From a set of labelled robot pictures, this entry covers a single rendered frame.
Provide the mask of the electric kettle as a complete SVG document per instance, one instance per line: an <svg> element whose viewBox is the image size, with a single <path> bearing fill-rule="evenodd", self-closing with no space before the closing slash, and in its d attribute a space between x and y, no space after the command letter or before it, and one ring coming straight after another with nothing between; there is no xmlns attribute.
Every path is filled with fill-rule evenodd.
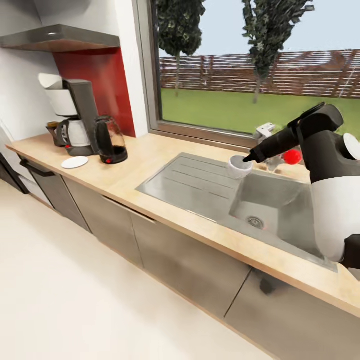
<svg viewBox="0 0 360 360"><path fill-rule="evenodd" d="M95 122L94 137L101 161L118 164L129 159L126 141L116 120L110 115L103 115L98 116Z"/></svg>

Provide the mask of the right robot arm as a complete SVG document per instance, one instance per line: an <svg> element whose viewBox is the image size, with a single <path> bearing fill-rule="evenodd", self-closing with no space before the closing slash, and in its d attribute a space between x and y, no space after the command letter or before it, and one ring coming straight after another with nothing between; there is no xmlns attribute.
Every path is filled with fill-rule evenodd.
<svg viewBox="0 0 360 360"><path fill-rule="evenodd" d="M360 144L350 133L335 133L343 124L338 108L321 102L274 135L274 124L258 127L258 146L243 161L261 164L300 145L310 171L318 248L360 282Z"/></svg>

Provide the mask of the saucer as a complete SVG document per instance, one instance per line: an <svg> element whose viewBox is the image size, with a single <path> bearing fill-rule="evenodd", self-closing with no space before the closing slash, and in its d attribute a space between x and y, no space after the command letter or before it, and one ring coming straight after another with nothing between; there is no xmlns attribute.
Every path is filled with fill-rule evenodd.
<svg viewBox="0 0 360 360"><path fill-rule="evenodd" d="M72 157L68 160L66 160L65 162L62 163L62 166L64 168L77 168L80 167L82 165L85 165L88 162L88 158L84 157L84 156L79 156L79 157Z"/></svg>

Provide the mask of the coffee cup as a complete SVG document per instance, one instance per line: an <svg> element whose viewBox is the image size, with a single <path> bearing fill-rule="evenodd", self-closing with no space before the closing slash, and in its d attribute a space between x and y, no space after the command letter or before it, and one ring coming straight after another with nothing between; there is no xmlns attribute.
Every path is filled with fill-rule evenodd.
<svg viewBox="0 0 360 360"><path fill-rule="evenodd" d="M232 178L242 179L254 169L253 161L243 161L247 157L248 156L243 155L233 155L228 159L227 171Z"/></svg>

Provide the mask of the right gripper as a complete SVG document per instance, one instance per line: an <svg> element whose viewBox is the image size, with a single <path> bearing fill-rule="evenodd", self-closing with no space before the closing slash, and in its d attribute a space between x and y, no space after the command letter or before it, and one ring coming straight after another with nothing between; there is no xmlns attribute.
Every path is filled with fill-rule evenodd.
<svg viewBox="0 0 360 360"><path fill-rule="evenodd" d="M252 148L248 157L246 157L243 161L245 163L256 161L258 164L261 164L269 158L282 155L289 151L281 145L279 141L279 133L280 132L268 137L261 144Z"/></svg>

